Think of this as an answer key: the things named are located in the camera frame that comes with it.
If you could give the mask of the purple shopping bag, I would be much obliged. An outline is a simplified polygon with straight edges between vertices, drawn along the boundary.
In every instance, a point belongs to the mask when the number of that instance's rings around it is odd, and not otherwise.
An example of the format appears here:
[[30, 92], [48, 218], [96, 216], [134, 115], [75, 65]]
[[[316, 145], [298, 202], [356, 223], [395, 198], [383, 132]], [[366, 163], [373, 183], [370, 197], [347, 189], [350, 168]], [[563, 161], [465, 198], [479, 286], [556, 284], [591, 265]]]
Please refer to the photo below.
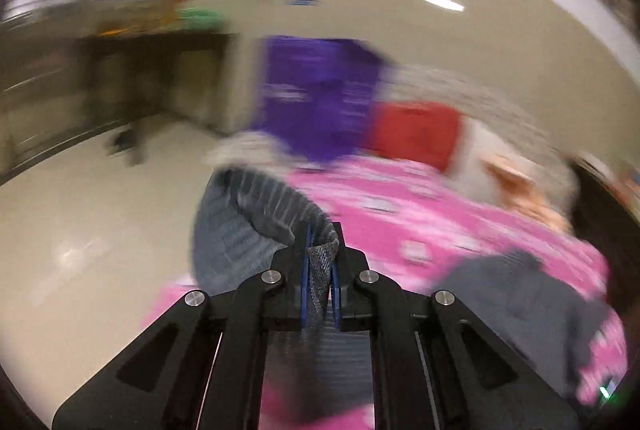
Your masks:
[[352, 39], [271, 36], [262, 50], [254, 127], [314, 164], [355, 153], [370, 128], [386, 58]]

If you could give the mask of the grey pinstriped suit jacket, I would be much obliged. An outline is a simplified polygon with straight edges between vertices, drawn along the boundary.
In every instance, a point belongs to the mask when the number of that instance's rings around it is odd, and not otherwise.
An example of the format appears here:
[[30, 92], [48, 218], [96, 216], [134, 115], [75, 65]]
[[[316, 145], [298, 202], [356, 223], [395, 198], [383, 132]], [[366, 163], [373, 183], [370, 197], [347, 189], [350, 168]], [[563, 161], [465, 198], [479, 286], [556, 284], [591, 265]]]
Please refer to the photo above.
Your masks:
[[270, 267], [274, 253], [301, 237], [309, 262], [308, 314], [299, 332], [268, 342], [266, 377], [294, 420], [313, 422], [373, 401], [370, 341], [340, 332], [329, 305], [338, 236], [317, 204], [274, 176], [247, 167], [210, 177], [191, 244], [194, 280], [211, 296]]

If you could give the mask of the red cushion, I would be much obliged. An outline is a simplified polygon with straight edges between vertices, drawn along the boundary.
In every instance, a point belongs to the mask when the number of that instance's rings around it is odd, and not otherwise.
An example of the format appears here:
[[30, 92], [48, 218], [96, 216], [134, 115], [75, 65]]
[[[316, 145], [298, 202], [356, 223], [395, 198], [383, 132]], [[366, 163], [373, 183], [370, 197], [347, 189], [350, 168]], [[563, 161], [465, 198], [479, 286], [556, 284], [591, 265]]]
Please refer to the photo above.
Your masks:
[[380, 103], [364, 147], [379, 157], [416, 161], [445, 172], [462, 124], [462, 113], [442, 103]]

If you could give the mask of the white peach pillow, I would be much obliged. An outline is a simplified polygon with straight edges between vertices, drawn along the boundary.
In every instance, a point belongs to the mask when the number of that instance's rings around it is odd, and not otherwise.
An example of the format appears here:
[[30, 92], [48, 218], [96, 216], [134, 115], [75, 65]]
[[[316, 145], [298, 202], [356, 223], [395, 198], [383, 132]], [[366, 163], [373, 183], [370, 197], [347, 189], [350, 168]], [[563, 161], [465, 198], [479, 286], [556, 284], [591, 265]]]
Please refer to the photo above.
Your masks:
[[567, 233], [566, 217], [552, 207], [540, 186], [538, 164], [522, 156], [480, 120], [465, 116], [446, 172], [452, 190], [473, 202], [527, 216]]

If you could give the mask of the green plastic basin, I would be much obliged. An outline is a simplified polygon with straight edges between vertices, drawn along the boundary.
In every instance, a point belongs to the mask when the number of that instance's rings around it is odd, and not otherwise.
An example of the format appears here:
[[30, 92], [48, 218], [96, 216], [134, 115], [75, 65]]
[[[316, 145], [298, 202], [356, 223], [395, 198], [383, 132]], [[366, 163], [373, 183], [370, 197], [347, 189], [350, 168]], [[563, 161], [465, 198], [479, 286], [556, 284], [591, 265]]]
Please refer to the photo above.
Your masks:
[[199, 6], [179, 8], [177, 16], [181, 26], [186, 29], [220, 29], [226, 21], [221, 12]]

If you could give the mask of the dark wooden desk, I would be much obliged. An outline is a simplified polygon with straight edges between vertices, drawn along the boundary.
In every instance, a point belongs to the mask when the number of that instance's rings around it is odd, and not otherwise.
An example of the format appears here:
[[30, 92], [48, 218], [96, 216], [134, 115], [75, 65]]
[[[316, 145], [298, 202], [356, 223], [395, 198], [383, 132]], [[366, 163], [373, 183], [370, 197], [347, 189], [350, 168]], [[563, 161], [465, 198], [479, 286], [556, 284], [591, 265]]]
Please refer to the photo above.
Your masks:
[[233, 34], [216, 29], [120, 34], [17, 31], [1, 38], [1, 179], [122, 128], [116, 147], [140, 147], [143, 118], [180, 112], [186, 54], [204, 57], [207, 91], [222, 83]]

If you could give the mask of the dark carved nightstand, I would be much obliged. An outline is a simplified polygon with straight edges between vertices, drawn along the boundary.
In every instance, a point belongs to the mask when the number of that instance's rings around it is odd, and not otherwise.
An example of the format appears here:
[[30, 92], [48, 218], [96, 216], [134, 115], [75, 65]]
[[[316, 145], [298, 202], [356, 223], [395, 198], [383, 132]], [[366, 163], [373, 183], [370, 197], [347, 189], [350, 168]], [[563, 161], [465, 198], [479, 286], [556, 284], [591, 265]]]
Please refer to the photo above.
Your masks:
[[570, 168], [578, 183], [570, 217], [574, 232], [605, 257], [608, 302], [627, 311], [639, 299], [639, 220], [588, 164], [573, 159]]

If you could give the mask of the grey floral bedding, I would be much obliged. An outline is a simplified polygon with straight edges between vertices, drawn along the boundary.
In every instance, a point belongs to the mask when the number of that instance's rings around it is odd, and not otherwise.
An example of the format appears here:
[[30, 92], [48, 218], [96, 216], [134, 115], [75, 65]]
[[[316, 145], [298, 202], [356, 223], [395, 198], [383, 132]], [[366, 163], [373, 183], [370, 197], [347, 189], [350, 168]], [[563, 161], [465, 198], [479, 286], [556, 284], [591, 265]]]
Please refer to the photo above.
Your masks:
[[[484, 171], [480, 158], [506, 156], [533, 177], [555, 211], [567, 214], [578, 194], [577, 178], [568, 163], [552, 147], [549, 135], [536, 120], [498, 91], [486, 88], [454, 72], [424, 66], [387, 69], [375, 98], [381, 105], [437, 102], [462, 112], [462, 135], [445, 171], [445, 182], [474, 202], [498, 205], [495, 180]], [[203, 162], [212, 169], [248, 164], [284, 178], [294, 169], [313, 164], [294, 155], [284, 142], [257, 130], [244, 130], [224, 138]]]

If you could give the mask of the pink penguin bed quilt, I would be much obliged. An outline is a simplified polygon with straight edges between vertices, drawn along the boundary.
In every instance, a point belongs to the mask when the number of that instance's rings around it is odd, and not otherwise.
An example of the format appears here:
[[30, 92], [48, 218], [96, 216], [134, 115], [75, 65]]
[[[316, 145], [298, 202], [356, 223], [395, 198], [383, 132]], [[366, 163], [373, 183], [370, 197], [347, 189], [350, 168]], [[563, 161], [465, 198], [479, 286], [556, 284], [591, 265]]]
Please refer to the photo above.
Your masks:
[[[560, 395], [586, 405], [628, 367], [623, 324], [605, 301], [600, 252], [517, 213], [454, 193], [429, 166], [365, 156], [278, 179], [330, 218], [372, 268], [406, 289], [460, 294]], [[373, 401], [313, 422], [293, 419], [266, 378], [264, 429], [369, 429]]]

